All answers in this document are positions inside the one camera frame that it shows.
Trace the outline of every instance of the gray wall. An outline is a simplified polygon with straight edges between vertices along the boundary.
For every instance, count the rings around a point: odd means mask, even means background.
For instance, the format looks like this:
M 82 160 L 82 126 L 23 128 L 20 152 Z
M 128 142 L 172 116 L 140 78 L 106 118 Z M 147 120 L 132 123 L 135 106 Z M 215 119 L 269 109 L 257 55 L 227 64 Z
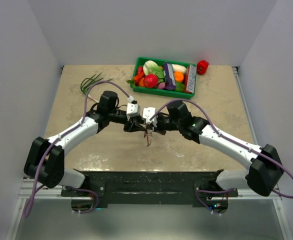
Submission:
M 0 239 L 32 140 L 43 134 L 60 66 L 26 0 L 0 0 Z
M 240 67 L 258 142 L 271 143 L 293 172 L 293 0 L 278 0 Z M 281 191 L 293 195 L 285 177 Z M 293 199 L 284 199 L 293 231 Z
M 276 0 L 28 0 L 63 64 L 138 56 L 238 66 Z

